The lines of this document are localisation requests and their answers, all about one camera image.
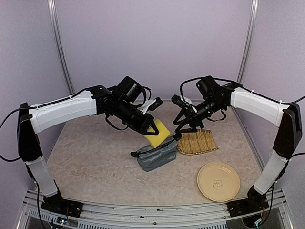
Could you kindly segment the yellow sponge block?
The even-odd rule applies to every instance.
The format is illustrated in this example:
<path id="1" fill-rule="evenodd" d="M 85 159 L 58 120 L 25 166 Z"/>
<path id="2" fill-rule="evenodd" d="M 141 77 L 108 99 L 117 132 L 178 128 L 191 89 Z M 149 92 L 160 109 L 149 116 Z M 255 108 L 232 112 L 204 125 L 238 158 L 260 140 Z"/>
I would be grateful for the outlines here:
<path id="1" fill-rule="evenodd" d="M 149 144 L 153 148 L 157 148 L 170 135 L 169 129 L 159 120 L 155 121 L 155 125 L 159 131 L 158 135 L 144 135 Z"/>

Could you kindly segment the grey zip pouch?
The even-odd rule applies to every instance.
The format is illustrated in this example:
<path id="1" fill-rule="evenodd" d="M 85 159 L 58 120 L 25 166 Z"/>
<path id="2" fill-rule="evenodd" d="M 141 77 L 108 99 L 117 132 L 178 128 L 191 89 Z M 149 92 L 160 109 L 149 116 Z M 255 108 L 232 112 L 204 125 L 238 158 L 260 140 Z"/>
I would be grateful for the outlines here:
<path id="1" fill-rule="evenodd" d="M 137 159 L 139 166 L 145 171 L 150 172 L 176 159 L 178 141 L 169 136 L 158 147 L 151 145 L 144 146 L 137 151 L 130 152 L 133 158 Z"/>

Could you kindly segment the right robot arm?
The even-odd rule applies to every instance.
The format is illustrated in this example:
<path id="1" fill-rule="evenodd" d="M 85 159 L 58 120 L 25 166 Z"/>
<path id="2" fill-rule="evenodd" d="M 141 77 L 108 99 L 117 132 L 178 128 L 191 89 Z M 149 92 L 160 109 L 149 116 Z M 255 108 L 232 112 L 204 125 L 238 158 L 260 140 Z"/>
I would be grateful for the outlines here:
<path id="1" fill-rule="evenodd" d="M 203 101 L 197 105 L 188 101 L 183 93 L 183 86 L 196 82 Z M 255 211 L 261 206 L 264 195 L 284 173 L 289 161 L 302 139 L 302 121 L 297 102 L 284 103 L 251 91 L 236 81 L 215 78 L 212 76 L 196 77 L 180 85 L 180 94 L 173 95 L 171 101 L 180 108 L 174 119 L 175 138 L 183 133 L 193 133 L 203 128 L 203 120 L 228 107 L 249 112 L 277 127 L 277 134 L 272 147 L 272 154 L 260 177 L 250 189 L 253 194 L 244 200 L 244 208 Z"/>

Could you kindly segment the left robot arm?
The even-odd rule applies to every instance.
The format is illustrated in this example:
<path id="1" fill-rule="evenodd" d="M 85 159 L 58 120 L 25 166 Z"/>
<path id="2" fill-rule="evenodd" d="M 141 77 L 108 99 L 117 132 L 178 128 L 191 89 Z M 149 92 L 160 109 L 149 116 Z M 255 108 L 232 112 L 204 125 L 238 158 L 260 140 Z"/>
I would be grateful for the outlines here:
<path id="1" fill-rule="evenodd" d="M 148 113 L 163 102 L 157 97 L 146 96 L 147 87 L 140 85 L 129 76 L 115 86 L 102 85 L 80 90 L 74 95 L 44 104 L 20 105 L 17 127 L 18 153 L 26 164 L 47 202 L 56 212 L 67 207 L 59 189 L 49 175 L 40 146 L 38 134 L 53 126 L 93 115 L 119 118 L 127 128 L 142 134 L 157 136 L 159 130 L 154 117 Z"/>

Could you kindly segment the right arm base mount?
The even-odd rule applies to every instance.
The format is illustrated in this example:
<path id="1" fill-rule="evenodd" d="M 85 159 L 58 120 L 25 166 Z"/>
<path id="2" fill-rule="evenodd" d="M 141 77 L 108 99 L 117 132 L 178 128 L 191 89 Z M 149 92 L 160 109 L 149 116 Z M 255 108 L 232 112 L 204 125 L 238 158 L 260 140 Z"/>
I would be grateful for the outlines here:
<path id="1" fill-rule="evenodd" d="M 230 217 L 237 217 L 269 208 L 266 194 L 260 194 L 254 189 L 254 186 L 249 189 L 247 198 L 229 201 L 226 205 Z"/>

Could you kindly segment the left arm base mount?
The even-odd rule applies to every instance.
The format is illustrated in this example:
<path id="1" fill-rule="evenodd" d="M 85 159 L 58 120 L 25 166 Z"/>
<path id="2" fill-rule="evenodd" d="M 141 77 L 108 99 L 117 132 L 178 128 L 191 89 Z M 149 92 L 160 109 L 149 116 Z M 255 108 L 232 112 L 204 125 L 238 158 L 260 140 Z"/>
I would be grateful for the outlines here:
<path id="1" fill-rule="evenodd" d="M 41 204 L 43 210 L 76 218 L 80 217 L 82 207 L 83 203 L 79 201 L 64 199 L 59 190 L 53 196 L 43 196 L 43 202 Z"/>

